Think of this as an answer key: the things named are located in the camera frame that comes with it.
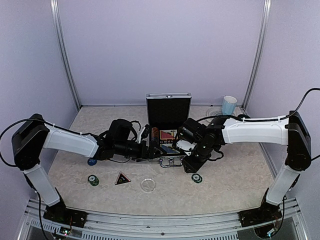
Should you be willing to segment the blue playing card deck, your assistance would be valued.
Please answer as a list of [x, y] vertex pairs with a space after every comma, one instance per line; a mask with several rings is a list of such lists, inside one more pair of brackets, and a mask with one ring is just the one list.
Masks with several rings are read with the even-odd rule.
[[160, 147], [166, 151], [167, 154], [178, 154], [179, 151], [174, 149], [171, 144], [161, 144]]

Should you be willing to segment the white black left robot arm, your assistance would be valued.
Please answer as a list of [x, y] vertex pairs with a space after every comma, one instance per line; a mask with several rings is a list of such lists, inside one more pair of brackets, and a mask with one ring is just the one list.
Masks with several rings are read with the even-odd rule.
[[40, 202], [45, 203], [43, 218], [70, 227], [83, 228], [88, 214], [66, 207], [40, 164], [44, 149], [73, 153], [96, 161], [110, 160], [114, 155], [120, 155], [141, 162], [167, 154], [154, 141], [146, 142], [151, 133], [149, 125], [136, 132], [132, 121], [121, 118], [113, 120], [109, 129], [99, 135], [65, 129], [45, 121], [38, 113], [19, 123], [21, 127], [11, 138], [14, 164], [10, 166], [23, 172]]

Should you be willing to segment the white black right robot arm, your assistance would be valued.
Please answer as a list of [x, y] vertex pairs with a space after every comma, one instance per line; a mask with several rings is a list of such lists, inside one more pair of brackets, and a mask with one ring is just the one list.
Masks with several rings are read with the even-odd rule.
[[276, 167], [276, 176], [263, 195], [257, 208], [239, 212], [242, 227], [258, 225], [284, 218], [280, 205], [289, 190], [297, 183], [301, 173], [312, 161], [311, 136], [296, 110], [288, 115], [270, 118], [249, 118], [247, 115], [209, 116], [210, 123], [188, 118], [177, 131], [177, 142], [186, 153], [182, 165], [186, 173], [197, 173], [211, 161], [212, 152], [221, 153], [227, 144], [258, 143], [263, 146], [269, 162]]

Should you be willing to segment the aluminium poker case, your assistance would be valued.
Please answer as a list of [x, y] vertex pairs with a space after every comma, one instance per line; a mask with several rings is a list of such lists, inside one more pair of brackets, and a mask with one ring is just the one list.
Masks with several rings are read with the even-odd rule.
[[[189, 92], [146, 94], [148, 124], [151, 130], [153, 127], [159, 130], [158, 146], [161, 146], [160, 130], [176, 130], [173, 143], [168, 144], [176, 149], [174, 144], [178, 141], [178, 128], [181, 127], [189, 117], [191, 100], [192, 95]], [[149, 146], [155, 146], [155, 144], [150, 143], [151, 130], [149, 134]], [[181, 167], [185, 155], [186, 154], [181, 151], [179, 151], [178, 154], [167, 154], [165, 151], [165, 156], [149, 161], [159, 163], [162, 168]]]

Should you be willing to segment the red playing card deck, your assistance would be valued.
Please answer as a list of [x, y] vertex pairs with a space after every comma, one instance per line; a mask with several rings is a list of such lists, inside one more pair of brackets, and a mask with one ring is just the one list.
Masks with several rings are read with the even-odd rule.
[[176, 130], [160, 130], [159, 138], [161, 141], [174, 140], [177, 134]]

